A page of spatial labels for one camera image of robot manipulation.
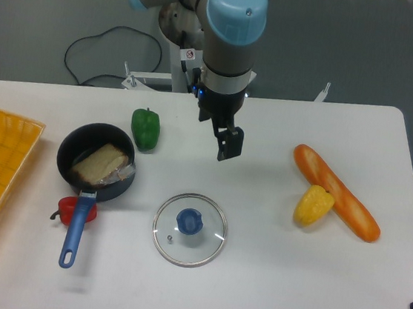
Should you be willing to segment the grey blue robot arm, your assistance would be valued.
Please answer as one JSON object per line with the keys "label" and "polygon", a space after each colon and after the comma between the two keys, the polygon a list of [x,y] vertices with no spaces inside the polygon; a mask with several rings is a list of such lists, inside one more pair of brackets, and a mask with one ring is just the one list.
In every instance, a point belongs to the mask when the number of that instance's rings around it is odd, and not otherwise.
{"label": "grey blue robot arm", "polygon": [[244,133],[234,124],[254,66],[268,0],[129,0],[159,7],[159,29],[171,46],[172,89],[192,93],[199,120],[212,121],[217,158],[241,154]]}

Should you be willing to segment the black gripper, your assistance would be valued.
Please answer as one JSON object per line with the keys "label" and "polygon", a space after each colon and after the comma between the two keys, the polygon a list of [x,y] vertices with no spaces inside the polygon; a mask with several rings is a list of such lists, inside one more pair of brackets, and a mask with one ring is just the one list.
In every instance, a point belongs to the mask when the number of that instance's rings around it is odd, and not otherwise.
{"label": "black gripper", "polygon": [[231,130],[229,124],[234,123],[234,116],[244,103],[245,90],[233,94],[223,94],[200,85],[196,97],[199,106],[199,122],[213,120],[212,129],[219,147],[218,161],[221,162],[241,155],[245,134],[240,127]]}

